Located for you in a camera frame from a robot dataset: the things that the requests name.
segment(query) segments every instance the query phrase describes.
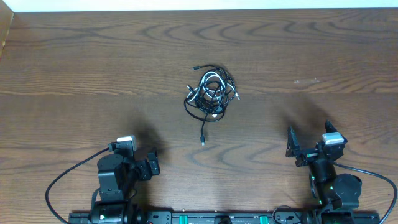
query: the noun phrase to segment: wood grain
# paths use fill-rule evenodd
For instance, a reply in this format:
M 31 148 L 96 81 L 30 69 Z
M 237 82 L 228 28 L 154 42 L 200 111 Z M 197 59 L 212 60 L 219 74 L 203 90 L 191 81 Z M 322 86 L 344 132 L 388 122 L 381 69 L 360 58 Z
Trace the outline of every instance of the wood grain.
M 0 222 L 57 223 L 44 192 L 62 171 L 135 134 L 162 173 L 139 183 L 143 207 L 272 210 L 316 204 L 308 169 L 284 157 L 293 125 L 312 146 L 326 119 L 349 147 L 339 161 L 398 182 L 397 9 L 16 14 L 0 63 Z M 242 100 L 205 127 L 186 85 L 224 65 Z M 87 210 L 96 161 L 50 193 L 67 217 Z M 392 189 L 363 181 L 360 209 L 387 210 Z M 394 210 L 387 223 L 398 222 Z
M 8 8 L 3 0 L 0 0 L 0 60 L 1 52 L 6 44 L 6 39 L 11 26 L 14 13 Z

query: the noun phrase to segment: green terminal block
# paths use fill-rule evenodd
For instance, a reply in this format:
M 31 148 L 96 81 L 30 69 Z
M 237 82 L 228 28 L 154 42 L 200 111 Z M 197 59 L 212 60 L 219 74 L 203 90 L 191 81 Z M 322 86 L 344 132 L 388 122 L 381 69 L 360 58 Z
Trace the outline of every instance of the green terminal block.
M 180 224 L 188 224 L 188 216 L 180 215 Z
M 267 216 L 260 216 L 260 224 L 268 224 L 268 217 Z

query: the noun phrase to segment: cable connector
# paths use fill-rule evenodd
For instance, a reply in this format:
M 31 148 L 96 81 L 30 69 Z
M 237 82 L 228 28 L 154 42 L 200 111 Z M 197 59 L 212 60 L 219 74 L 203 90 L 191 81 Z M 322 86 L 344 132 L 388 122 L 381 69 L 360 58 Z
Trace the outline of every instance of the cable connector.
M 201 142 L 201 145 L 202 145 L 202 146 L 204 146 L 204 145 L 206 144 L 206 142 L 205 142 L 205 136 L 204 136 L 204 135 L 201 135 L 201 136 L 200 136 L 200 142 Z
M 189 89 L 189 91 L 191 91 L 192 94 L 196 94 L 195 90 L 192 87 L 187 85 L 187 88 Z

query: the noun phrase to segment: tangled cable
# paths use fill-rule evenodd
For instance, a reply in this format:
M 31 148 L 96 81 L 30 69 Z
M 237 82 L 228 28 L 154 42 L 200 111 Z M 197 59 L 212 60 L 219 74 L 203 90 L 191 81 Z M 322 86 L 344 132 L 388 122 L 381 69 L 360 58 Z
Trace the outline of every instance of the tangled cable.
M 184 100 L 184 108 L 188 114 L 203 122 L 200 136 L 202 146 L 205 145 L 205 135 L 203 134 L 205 122 L 217 122 L 221 120 L 225 115 L 228 103 L 235 97 L 240 100 L 236 91 L 235 82 L 228 75 L 228 72 L 225 69 L 214 65 L 204 65 L 195 66 L 192 70 L 198 70 L 203 67 L 213 67 L 213 69 L 203 74 L 197 88 L 193 89 L 187 85 L 190 93 Z M 201 110 L 206 114 L 205 118 L 201 118 L 191 113 L 188 110 L 187 105 Z M 207 117 L 209 114 L 212 114 L 214 119 L 208 119 Z

